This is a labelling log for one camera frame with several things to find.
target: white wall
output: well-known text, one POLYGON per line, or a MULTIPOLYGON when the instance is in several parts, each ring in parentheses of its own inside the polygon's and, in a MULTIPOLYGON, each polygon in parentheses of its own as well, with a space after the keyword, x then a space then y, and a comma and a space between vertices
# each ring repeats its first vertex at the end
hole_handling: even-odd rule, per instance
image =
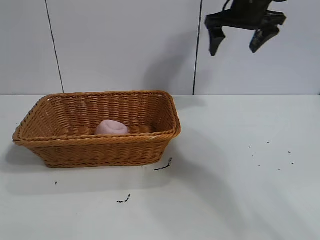
POLYGON ((66 92, 193 91, 200 0, 48 0, 66 92))
POLYGON ((0 1, 0 94, 62 91, 44 0, 0 1))
POLYGON ((226 39, 209 54, 206 15, 220 12, 225 0, 203 0, 195 94, 319 94, 320 22, 317 0, 273 2, 287 16, 280 33, 256 53, 254 31, 224 27, 226 39))

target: pink soft toy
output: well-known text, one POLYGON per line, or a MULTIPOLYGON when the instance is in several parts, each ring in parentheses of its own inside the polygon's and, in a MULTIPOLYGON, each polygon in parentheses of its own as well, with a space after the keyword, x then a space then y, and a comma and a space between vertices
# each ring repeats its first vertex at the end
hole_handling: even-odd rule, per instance
POLYGON ((99 134, 114 134, 114 135, 124 135, 128 133, 128 128, 126 125, 118 121, 104 120, 95 130, 95 135, 99 134))

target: black robotic gripper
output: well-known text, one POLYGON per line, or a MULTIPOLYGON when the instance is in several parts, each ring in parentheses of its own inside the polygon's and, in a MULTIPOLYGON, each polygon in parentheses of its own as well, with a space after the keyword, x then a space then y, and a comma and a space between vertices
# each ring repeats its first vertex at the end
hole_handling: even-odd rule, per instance
POLYGON ((283 12, 269 11, 270 3, 285 2, 286 0, 233 0, 231 8, 226 10, 227 0, 221 12, 207 15, 205 26, 209 31, 211 56, 216 55, 217 50, 225 34, 223 26, 255 30, 250 43, 250 49, 255 53, 265 42, 278 35, 278 25, 283 25, 286 16, 283 12))

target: wicker basket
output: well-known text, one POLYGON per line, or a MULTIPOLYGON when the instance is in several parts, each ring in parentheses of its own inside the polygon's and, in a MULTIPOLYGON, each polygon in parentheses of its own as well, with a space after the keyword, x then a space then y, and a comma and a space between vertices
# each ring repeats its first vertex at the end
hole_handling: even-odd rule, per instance
POLYGON ((163 91, 61 93, 40 99, 12 139, 50 168, 138 166, 159 161, 180 131, 163 91), (94 135, 103 120, 125 124, 129 134, 94 135))

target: white tabletop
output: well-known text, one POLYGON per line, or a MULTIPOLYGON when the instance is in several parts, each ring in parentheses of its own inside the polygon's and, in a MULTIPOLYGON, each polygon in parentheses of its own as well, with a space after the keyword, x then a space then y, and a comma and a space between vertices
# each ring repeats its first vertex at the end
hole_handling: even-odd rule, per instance
POLYGON ((12 143, 39 98, 0 96, 1 240, 320 239, 320 96, 177 96, 161 162, 69 169, 12 143))

